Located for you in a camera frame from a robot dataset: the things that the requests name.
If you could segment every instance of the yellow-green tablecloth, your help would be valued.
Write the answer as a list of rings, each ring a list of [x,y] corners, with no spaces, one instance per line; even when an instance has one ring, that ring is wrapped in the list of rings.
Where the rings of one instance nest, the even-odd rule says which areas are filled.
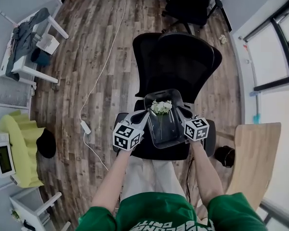
[[[0,120],[0,132],[8,133],[18,186],[38,187],[44,185],[37,173],[37,139],[44,128],[38,128],[36,121],[30,121],[28,114],[15,111]]]

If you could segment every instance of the extension cord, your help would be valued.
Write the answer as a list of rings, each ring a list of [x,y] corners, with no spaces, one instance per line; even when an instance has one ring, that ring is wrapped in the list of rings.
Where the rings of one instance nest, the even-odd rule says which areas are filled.
[[[107,169],[107,171],[108,171],[108,168],[107,168],[107,166],[103,163],[103,161],[101,160],[100,156],[99,156],[99,155],[86,143],[86,141],[85,141],[85,135],[86,135],[86,134],[90,134],[90,133],[91,133],[91,129],[89,128],[89,126],[87,125],[87,123],[86,123],[84,120],[81,119],[81,111],[82,111],[83,107],[86,105],[86,103],[87,103],[87,101],[88,101],[91,93],[92,93],[93,90],[95,89],[96,84],[97,84],[98,80],[100,79],[100,77],[101,77],[101,75],[102,75],[102,73],[103,73],[103,71],[104,71],[104,69],[105,69],[105,67],[106,67],[106,65],[107,65],[109,56],[110,56],[110,54],[111,54],[112,48],[113,48],[113,46],[114,46],[115,40],[116,40],[116,38],[117,38],[118,32],[119,32],[120,27],[121,27],[122,21],[123,21],[123,19],[124,19],[125,11],[126,11],[126,0],[124,0],[124,11],[123,11],[122,19],[121,19],[121,21],[120,21],[120,24],[119,24],[119,27],[118,27],[118,29],[117,29],[116,35],[115,35],[114,40],[113,40],[113,42],[112,42],[112,45],[111,45],[109,54],[108,54],[108,56],[107,56],[105,65],[104,65],[104,67],[103,67],[100,75],[98,76],[98,78],[97,78],[97,80],[96,80],[96,82],[95,82],[92,90],[89,92],[89,94],[88,94],[88,96],[87,96],[87,99],[86,99],[85,103],[83,104],[83,106],[82,106],[82,108],[80,109],[80,112],[79,112],[80,125],[81,125],[81,127],[83,128],[83,130],[85,131],[84,134],[83,134],[83,142],[84,142],[84,144],[85,144],[91,151],[93,151],[93,153],[98,157],[98,159],[99,159],[100,162],[103,164],[103,166]]]

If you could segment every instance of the black office chair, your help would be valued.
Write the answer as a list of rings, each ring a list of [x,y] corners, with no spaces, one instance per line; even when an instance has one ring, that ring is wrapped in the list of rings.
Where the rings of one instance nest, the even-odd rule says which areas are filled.
[[[220,0],[215,0],[215,5],[208,14],[209,0],[169,0],[165,10],[162,12],[162,16],[169,15],[178,19],[173,23],[171,27],[177,24],[183,24],[189,34],[192,34],[188,23],[199,25],[202,28],[206,23],[207,19],[214,12],[214,10],[219,7],[222,8],[223,4]]]
[[[187,33],[144,33],[133,41],[140,88],[136,97],[166,89],[177,89],[185,103],[194,103],[202,86],[222,61],[221,53],[207,42]],[[134,110],[145,109],[138,100]],[[120,113],[115,124],[127,113]],[[208,120],[209,136],[204,146],[208,156],[215,150],[215,124]],[[157,149],[152,142],[148,126],[144,139],[132,155],[154,160],[184,160],[188,157],[189,144],[181,143],[166,149]]]

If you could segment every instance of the person's left arm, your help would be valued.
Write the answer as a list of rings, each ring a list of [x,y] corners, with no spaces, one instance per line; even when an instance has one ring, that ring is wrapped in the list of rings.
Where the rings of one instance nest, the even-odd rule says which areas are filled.
[[[121,150],[119,152],[102,184],[97,189],[92,200],[92,206],[104,207],[111,213],[114,212],[131,152],[132,150],[129,152]]]

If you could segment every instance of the white microwave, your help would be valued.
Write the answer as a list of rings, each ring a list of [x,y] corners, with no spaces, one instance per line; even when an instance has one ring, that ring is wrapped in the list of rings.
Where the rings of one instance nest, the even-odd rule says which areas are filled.
[[[0,178],[15,174],[8,133],[0,133]]]

